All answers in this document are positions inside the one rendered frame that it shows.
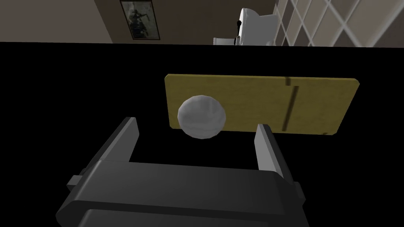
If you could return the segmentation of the dark framed wall picture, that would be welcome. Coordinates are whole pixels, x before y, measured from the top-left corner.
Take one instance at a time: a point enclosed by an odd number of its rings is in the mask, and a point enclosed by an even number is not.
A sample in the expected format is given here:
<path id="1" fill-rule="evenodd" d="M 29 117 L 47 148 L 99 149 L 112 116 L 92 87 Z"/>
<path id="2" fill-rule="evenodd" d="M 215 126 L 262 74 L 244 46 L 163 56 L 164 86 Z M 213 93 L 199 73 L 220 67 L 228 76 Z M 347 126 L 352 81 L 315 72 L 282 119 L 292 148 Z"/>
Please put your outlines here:
<path id="1" fill-rule="evenodd" d="M 152 0 L 120 0 L 133 40 L 160 40 Z"/>

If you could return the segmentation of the yellow-brown wooden board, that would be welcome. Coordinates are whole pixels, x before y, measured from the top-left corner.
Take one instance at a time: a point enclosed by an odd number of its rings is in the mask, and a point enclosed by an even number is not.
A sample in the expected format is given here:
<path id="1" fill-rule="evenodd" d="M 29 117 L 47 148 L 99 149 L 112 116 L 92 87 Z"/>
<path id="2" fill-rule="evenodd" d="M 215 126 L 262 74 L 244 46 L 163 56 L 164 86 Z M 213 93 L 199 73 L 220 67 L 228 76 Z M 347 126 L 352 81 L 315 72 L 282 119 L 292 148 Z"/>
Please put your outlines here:
<path id="1" fill-rule="evenodd" d="M 165 77 L 171 128 L 187 99 L 210 96 L 226 113 L 225 131 L 333 135 L 359 87 L 353 78 L 168 74 Z"/>

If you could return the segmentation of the grey round ball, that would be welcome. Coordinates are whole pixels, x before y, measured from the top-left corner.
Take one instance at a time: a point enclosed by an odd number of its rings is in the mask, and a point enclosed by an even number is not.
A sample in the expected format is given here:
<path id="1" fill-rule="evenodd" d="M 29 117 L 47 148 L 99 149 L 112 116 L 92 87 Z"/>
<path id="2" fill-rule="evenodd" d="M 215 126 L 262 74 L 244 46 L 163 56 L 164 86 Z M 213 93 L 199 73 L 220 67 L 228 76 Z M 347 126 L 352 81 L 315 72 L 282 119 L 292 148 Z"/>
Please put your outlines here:
<path id="1" fill-rule="evenodd" d="M 225 110 L 212 97 L 193 96 L 182 103 L 177 119 L 180 128 L 190 137 L 209 139 L 216 136 L 224 127 Z"/>

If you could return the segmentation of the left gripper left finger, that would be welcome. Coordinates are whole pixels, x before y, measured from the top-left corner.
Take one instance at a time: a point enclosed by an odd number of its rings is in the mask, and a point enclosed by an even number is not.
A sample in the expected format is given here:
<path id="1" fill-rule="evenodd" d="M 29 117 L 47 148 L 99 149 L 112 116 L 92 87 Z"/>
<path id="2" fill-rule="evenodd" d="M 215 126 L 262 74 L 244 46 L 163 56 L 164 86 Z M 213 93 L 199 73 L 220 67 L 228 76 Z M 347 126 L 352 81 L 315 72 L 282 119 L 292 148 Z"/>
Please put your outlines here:
<path id="1" fill-rule="evenodd" d="M 137 120 L 126 117 L 91 159 L 93 166 L 100 160 L 128 162 L 139 137 Z"/>

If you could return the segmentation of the white toilet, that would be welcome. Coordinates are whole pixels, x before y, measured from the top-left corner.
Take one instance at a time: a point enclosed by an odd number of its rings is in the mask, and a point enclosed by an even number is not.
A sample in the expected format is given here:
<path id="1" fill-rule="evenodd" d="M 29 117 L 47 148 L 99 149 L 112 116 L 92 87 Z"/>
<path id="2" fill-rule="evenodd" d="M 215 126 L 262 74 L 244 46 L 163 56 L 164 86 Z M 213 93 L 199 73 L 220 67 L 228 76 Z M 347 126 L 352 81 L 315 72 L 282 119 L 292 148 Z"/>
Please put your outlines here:
<path id="1" fill-rule="evenodd" d="M 272 46 L 278 29 L 278 15 L 258 15 L 252 9 L 242 8 L 237 21 L 238 34 L 233 39 L 214 38 L 214 45 Z"/>

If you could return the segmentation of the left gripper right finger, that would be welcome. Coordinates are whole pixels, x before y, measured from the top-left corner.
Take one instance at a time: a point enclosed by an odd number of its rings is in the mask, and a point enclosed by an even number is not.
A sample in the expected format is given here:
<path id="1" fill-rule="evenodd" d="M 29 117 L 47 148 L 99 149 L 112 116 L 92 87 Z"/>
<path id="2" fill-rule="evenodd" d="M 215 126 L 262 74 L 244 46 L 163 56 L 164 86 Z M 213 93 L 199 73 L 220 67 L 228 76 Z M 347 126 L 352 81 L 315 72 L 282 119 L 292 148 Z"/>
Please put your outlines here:
<path id="1" fill-rule="evenodd" d="M 254 137 L 254 146 L 260 171 L 273 171 L 287 182 L 293 182 L 283 154 L 268 125 L 258 124 Z"/>

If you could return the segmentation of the window with diamond lattice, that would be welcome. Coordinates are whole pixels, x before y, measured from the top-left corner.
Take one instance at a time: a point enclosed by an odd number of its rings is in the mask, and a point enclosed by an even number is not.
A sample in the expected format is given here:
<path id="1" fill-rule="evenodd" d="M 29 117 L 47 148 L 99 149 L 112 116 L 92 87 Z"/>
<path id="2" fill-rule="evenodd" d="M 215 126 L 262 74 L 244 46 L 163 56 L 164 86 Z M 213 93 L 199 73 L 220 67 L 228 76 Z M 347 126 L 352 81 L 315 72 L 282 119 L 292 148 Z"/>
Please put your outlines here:
<path id="1" fill-rule="evenodd" d="M 275 46 L 404 48 L 404 0 L 276 0 Z"/>

